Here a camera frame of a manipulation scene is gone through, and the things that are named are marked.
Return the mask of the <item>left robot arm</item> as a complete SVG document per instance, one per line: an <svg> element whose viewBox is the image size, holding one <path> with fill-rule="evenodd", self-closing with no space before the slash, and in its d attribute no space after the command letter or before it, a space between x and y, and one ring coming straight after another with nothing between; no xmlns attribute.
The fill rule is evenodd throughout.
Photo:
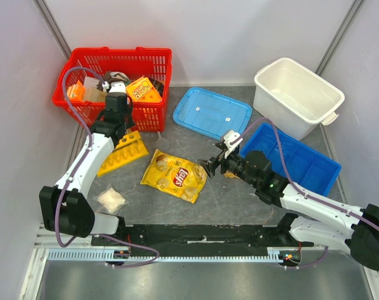
<svg viewBox="0 0 379 300"><path fill-rule="evenodd" d="M106 95L105 109L91 126L78 157L56 184L43 187L39 193L45 229L79 238L105 234L115 246L125 242L127 230L119 225L119 218L95 213L87 196L106 158L126 130L134 126L132 112L133 102L126 94L124 83L113 83Z"/></svg>

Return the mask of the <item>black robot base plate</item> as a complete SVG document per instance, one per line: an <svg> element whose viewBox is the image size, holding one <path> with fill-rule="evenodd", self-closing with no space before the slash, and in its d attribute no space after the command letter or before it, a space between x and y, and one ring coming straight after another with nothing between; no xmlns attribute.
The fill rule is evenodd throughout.
<svg viewBox="0 0 379 300"><path fill-rule="evenodd" d="M268 247L299 246L283 226L135 224L113 237L156 249L160 256L264 256Z"/></svg>

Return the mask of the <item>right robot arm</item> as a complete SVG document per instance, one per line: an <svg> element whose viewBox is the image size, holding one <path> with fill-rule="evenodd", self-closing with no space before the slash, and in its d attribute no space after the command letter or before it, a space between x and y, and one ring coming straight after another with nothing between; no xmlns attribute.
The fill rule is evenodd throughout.
<svg viewBox="0 0 379 300"><path fill-rule="evenodd" d="M271 161L261 151L241 157L223 142L216 147L221 149L219 155L198 161L210 178L217 170L229 171L253 187L259 200L294 212L275 232L281 245L299 241L334 247L362 266L379 271L378 206L362 208L313 193L274 172Z"/></svg>

